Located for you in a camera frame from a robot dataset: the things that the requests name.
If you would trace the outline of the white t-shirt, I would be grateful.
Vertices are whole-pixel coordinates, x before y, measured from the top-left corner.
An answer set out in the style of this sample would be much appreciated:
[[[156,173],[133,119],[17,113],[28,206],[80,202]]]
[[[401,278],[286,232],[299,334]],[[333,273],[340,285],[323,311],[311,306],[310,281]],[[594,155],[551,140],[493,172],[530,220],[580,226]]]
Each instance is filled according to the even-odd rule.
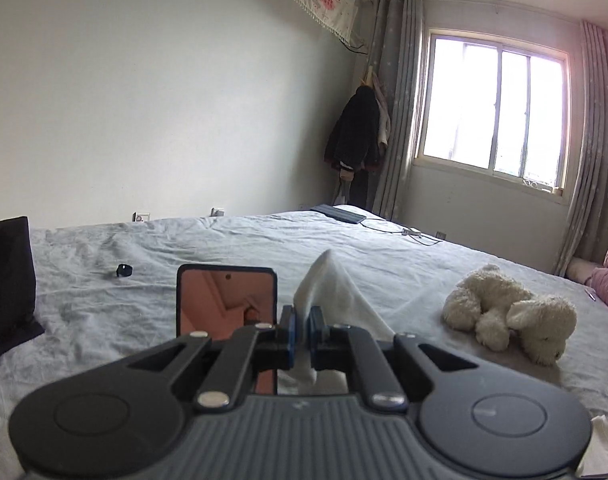
[[[308,270],[293,297],[295,310],[294,367],[278,373],[278,393],[299,396],[347,393],[345,375],[336,370],[316,372],[310,366],[306,320],[312,307],[320,307],[328,324],[363,328],[375,340],[391,342],[394,332],[370,306],[331,250],[321,254]]]

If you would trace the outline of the smartphone on stand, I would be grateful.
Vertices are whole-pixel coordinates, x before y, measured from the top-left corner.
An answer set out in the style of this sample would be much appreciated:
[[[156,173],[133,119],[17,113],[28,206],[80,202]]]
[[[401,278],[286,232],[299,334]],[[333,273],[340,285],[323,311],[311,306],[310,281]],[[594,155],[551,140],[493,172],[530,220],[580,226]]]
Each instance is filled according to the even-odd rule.
[[[202,330],[212,340],[242,326],[275,323],[277,275],[261,266],[183,264],[177,271],[176,334]]]

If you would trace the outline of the dark laptop on bed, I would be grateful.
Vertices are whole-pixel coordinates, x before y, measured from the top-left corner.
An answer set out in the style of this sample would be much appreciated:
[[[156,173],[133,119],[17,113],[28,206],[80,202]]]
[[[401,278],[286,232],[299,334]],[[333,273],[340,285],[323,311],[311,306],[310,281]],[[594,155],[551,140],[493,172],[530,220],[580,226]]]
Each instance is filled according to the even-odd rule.
[[[313,206],[310,208],[310,210],[313,212],[318,212],[318,214],[323,214],[328,218],[349,224],[359,224],[366,219],[363,214],[355,214],[354,212],[326,204]]]

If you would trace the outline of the small black object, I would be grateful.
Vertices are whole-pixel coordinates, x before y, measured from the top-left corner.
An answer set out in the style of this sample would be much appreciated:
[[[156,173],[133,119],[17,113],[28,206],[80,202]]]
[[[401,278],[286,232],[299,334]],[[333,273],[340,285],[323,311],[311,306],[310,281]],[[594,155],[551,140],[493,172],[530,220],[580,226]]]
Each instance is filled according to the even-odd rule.
[[[133,272],[133,267],[126,263],[120,263],[115,270],[115,274],[118,278],[129,278],[133,275]]]

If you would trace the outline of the white plush dog toy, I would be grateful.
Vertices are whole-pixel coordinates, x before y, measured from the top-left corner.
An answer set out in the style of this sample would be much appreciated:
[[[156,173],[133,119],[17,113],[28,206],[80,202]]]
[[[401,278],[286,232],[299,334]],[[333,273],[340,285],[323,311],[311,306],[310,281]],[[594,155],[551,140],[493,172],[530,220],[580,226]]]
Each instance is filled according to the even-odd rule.
[[[498,266],[488,264],[465,276],[446,297],[442,319],[453,330],[475,334],[494,352],[518,338],[534,363],[553,366],[577,326],[574,305],[559,296],[536,295]]]

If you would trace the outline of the grey bed sheet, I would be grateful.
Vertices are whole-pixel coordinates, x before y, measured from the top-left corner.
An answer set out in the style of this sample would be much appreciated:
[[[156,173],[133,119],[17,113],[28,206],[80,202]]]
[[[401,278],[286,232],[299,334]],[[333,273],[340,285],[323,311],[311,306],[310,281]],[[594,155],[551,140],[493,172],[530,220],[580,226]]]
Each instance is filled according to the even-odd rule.
[[[34,389],[162,344],[175,335],[176,274],[185,263],[266,266],[290,304],[314,261],[331,249],[370,306],[392,330],[413,332],[520,370],[572,392],[608,418],[608,307],[580,284],[500,260],[532,292],[568,298],[577,326],[552,367],[518,347],[490,352],[442,322],[446,296],[470,272],[493,262],[485,252],[385,233],[377,222],[352,226],[311,211],[268,216],[164,219],[33,230],[35,314],[44,333],[0,357],[0,479],[21,474],[8,418]],[[120,263],[133,267],[118,278]]]

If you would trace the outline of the dark hanging jacket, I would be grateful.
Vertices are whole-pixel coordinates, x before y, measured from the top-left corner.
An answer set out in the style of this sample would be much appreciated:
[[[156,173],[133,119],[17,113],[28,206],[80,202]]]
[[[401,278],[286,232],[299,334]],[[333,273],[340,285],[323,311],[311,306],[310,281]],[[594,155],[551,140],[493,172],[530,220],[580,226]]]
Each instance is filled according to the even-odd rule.
[[[338,174],[335,205],[372,210],[392,122],[379,78],[369,65],[365,77],[333,126],[324,159]]]

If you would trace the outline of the black pillow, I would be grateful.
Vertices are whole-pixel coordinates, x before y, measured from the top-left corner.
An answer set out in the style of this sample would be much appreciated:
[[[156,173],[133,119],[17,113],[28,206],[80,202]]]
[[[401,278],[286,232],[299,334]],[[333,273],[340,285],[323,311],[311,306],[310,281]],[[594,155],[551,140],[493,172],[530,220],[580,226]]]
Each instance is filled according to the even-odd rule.
[[[45,330],[35,318],[36,275],[25,216],[0,221],[0,357]]]

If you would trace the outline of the window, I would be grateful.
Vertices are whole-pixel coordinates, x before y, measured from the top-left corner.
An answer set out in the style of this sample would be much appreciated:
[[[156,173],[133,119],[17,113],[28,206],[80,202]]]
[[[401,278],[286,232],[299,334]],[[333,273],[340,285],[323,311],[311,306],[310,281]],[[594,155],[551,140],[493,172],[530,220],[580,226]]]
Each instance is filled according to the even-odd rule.
[[[569,62],[536,44],[434,30],[418,159],[562,195]]]

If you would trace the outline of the grey right curtain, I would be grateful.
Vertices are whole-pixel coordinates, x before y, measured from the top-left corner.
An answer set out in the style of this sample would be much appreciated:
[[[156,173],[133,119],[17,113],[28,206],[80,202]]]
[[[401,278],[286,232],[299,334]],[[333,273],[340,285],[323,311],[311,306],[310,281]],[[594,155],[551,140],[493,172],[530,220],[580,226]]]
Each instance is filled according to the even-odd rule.
[[[581,24],[584,119],[580,162],[554,274],[608,249],[608,30]]]

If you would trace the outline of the grey curtain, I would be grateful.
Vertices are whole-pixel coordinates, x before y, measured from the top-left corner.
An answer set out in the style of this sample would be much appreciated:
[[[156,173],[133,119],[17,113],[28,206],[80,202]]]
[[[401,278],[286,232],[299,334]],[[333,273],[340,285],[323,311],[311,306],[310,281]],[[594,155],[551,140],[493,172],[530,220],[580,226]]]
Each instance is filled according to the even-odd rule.
[[[391,130],[370,206],[388,220],[403,212],[417,142],[423,64],[424,0],[376,0],[368,65],[378,77]]]
[[[608,249],[608,30],[581,24],[584,119],[580,162],[554,274]]]

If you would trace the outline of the grey left curtain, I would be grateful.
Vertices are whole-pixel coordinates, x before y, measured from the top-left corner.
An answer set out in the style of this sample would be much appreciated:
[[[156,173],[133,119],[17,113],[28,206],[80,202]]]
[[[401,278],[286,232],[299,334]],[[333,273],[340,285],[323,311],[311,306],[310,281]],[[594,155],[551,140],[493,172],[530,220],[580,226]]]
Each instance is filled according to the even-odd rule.
[[[378,77],[391,130],[370,206],[388,220],[403,212],[417,142],[423,64],[424,0],[376,0],[368,65]]]

